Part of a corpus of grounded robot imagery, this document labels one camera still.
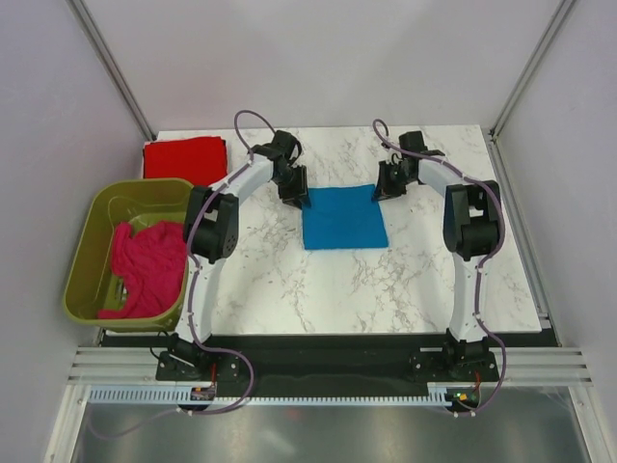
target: gray wall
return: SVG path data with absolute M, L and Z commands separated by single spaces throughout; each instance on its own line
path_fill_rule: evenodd
M 585 0 L 500 139 L 552 314 L 617 430 L 617 2 Z
M 61 292 L 93 194 L 143 140 L 64 0 L 0 7 L 0 461 L 41 461 L 78 342 Z
M 244 107 L 285 126 L 488 125 L 559 0 L 85 3 L 158 131 Z

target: red cloth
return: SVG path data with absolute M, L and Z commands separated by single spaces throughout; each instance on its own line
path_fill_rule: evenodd
M 150 318 L 165 312 L 182 289 L 186 244 L 182 224 L 159 222 L 131 238 L 131 226 L 116 227 L 112 272 L 124 279 L 128 298 L 119 311 L 98 311 L 98 318 Z
M 211 185 L 228 174 L 228 154 L 220 137 L 149 143 L 144 148 L 144 178 L 178 177 Z

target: olive green bin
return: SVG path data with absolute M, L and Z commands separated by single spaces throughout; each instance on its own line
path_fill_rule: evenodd
M 119 310 L 126 300 L 121 278 L 112 274 L 114 229 L 128 222 L 133 233 L 162 220 L 184 222 L 193 185 L 179 178 L 129 180 L 101 190 L 90 207 L 65 289 L 64 306 L 78 323 L 117 332 L 172 331 L 177 324 L 186 289 L 165 312 L 151 318 L 98 319 L 101 309 Z

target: blue towel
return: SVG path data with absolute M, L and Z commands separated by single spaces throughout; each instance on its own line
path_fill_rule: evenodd
M 387 248 L 388 236 L 375 185 L 309 188 L 311 207 L 302 208 L 305 249 Z

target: white marble surface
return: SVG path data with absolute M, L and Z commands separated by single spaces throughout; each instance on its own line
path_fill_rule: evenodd
M 466 174 L 495 178 L 475 125 L 391 127 L 391 139 L 420 128 Z M 369 127 L 287 128 L 303 144 L 299 163 L 308 184 L 375 183 L 387 153 Z M 250 145 L 267 143 L 267 129 L 244 130 Z M 159 140 L 219 135 L 228 141 L 230 168 L 246 151 L 232 130 L 168 131 Z M 213 320 L 218 334 L 443 332 L 452 314 L 454 268 L 442 238 L 443 199 L 426 185 L 381 202 L 386 250 L 311 251 L 303 248 L 301 212 L 281 204 L 276 185 L 259 189 L 241 207 L 240 240 L 221 278 Z M 506 217 L 507 236 L 495 257 L 484 318 L 495 331 L 539 331 L 540 323 Z

